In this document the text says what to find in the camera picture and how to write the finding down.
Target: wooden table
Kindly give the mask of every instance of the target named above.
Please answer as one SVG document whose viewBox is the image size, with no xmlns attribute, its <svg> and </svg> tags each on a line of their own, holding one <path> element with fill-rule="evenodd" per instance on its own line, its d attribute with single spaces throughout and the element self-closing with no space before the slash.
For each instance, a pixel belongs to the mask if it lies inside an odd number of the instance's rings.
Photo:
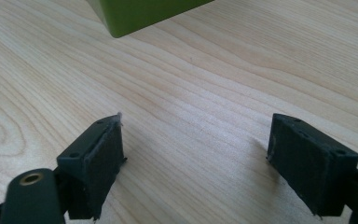
<svg viewBox="0 0 358 224">
<path fill-rule="evenodd" d="M 83 0 L 0 0 L 0 203 L 118 111 L 129 161 L 97 223 L 347 223 L 265 157 L 273 113 L 358 151 L 358 0 L 216 0 L 120 39 Z"/>
</svg>

